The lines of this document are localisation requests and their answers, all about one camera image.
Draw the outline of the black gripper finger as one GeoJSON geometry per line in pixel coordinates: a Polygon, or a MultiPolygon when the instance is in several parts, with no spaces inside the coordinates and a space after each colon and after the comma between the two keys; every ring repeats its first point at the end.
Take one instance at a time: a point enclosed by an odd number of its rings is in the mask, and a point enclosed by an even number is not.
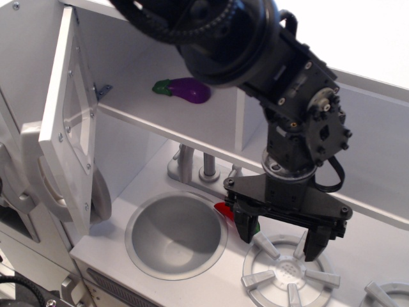
{"type": "Polygon", "coordinates": [[[318,226],[311,228],[307,232],[307,237],[304,244],[304,255],[306,262],[312,262],[317,259],[329,241],[329,228],[318,226]]]}
{"type": "Polygon", "coordinates": [[[251,216],[242,211],[234,212],[234,222],[240,238],[250,243],[253,236],[258,233],[258,216],[251,216]]]}

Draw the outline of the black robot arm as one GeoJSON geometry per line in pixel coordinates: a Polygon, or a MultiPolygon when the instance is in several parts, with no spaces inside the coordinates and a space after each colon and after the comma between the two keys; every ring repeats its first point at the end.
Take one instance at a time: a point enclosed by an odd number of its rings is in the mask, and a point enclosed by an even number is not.
{"type": "Polygon", "coordinates": [[[348,149],[336,75],[297,38],[296,17],[273,1],[114,1],[131,25],[176,46],[191,75],[210,86],[243,90],[256,98],[268,123],[262,175],[229,177],[226,205],[245,242],[258,217],[307,228],[305,260],[317,259],[342,237],[351,208],[320,185],[316,170],[348,149]]]}

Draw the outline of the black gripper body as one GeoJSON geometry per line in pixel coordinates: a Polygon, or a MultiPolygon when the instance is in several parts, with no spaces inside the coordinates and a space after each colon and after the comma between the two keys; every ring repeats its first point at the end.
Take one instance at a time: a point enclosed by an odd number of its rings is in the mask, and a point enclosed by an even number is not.
{"type": "Polygon", "coordinates": [[[224,181],[226,205],[251,216],[264,216],[311,229],[329,228],[329,237],[344,237],[352,209],[317,189],[312,180],[280,181],[266,174],[229,177],[224,181]]]}

